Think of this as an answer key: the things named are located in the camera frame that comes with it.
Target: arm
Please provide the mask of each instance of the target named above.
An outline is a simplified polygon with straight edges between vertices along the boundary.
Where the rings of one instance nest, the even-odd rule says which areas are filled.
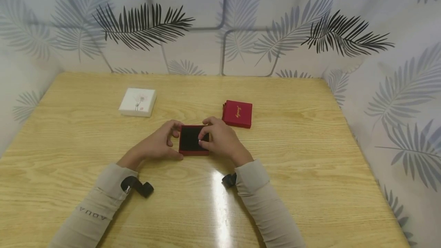
[[[254,160],[238,140],[234,130],[222,120],[210,117],[209,126],[201,130],[199,139],[211,134],[201,147],[229,158],[235,165],[236,186],[244,205],[256,222],[268,248],[305,248],[306,244],[294,219],[270,184],[270,178],[259,160]]]
[[[183,159],[183,155],[171,148],[173,143],[170,140],[172,135],[176,138],[179,136],[181,125],[178,121],[168,121],[131,148],[118,163],[107,166],[89,194],[56,232],[48,247],[96,247],[113,215],[127,197],[121,182],[128,176],[137,177],[135,170],[146,158]]]
[[[237,192],[256,222],[266,247],[306,248],[296,222],[257,159],[235,168]]]
[[[137,172],[110,164],[98,176],[95,186],[56,232],[49,248],[96,247],[113,215],[127,197],[121,182]]]

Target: hand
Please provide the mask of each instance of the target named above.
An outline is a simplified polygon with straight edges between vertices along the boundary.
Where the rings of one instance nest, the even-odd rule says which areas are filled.
[[[184,156],[172,149],[173,143],[170,140],[171,136],[179,137],[181,126],[183,126],[183,123],[180,121],[170,120],[166,122],[150,136],[132,147],[117,164],[136,170],[140,162],[146,158],[182,160]]]
[[[201,140],[207,133],[210,133],[211,140],[209,142],[199,141],[201,147],[218,156],[229,158],[236,167],[254,161],[250,152],[237,138],[234,130],[227,126],[223,120],[209,117],[202,123],[208,124],[208,126],[201,130],[198,139]]]

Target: box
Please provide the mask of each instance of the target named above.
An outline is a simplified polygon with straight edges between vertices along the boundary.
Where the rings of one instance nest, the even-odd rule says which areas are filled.
[[[184,156],[205,156],[209,151],[199,146],[198,136],[204,126],[182,126],[179,139],[179,153]],[[207,133],[203,141],[209,141]]]
[[[119,112],[122,115],[150,117],[156,101],[156,90],[128,88],[122,98]]]
[[[251,103],[227,100],[224,103],[222,120],[229,126],[249,129],[251,128],[252,112],[253,105]]]

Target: white box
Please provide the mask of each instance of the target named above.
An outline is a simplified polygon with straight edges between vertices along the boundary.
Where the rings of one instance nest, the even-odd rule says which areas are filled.
[[[128,88],[122,98],[119,112],[122,115],[150,117],[156,100],[156,90]]]

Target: printed logo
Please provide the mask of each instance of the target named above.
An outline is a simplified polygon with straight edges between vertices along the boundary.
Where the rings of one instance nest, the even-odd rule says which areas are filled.
[[[239,118],[240,117],[240,111],[242,110],[242,108],[239,108],[239,106],[237,106],[237,113],[236,113],[236,117]]]

